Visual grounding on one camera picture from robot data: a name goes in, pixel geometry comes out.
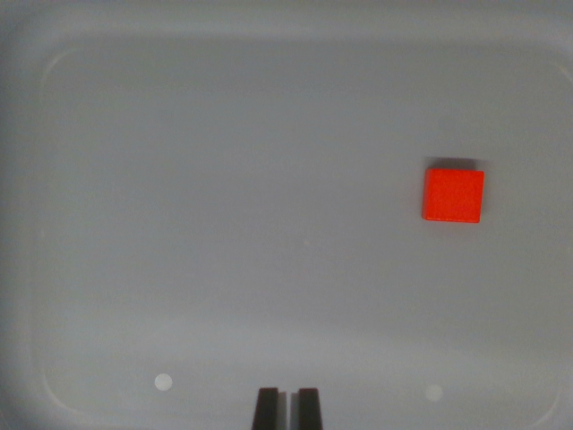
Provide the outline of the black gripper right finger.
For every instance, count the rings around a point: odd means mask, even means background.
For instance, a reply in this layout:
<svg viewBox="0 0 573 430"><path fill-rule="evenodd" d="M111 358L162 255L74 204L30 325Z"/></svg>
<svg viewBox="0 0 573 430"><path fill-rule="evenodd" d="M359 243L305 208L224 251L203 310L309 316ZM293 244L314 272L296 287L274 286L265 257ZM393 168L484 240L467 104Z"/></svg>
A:
<svg viewBox="0 0 573 430"><path fill-rule="evenodd" d="M317 388L301 388L291 394L290 429L323 429L320 393Z"/></svg>

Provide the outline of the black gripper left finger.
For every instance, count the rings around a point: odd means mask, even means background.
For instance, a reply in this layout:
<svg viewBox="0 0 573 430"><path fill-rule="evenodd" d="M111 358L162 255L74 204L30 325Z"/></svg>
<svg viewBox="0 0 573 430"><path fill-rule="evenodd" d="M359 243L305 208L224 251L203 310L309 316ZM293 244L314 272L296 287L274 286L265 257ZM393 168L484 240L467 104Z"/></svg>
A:
<svg viewBox="0 0 573 430"><path fill-rule="evenodd" d="M252 419L252 430L285 430L287 428L287 394L277 387L258 391Z"/></svg>

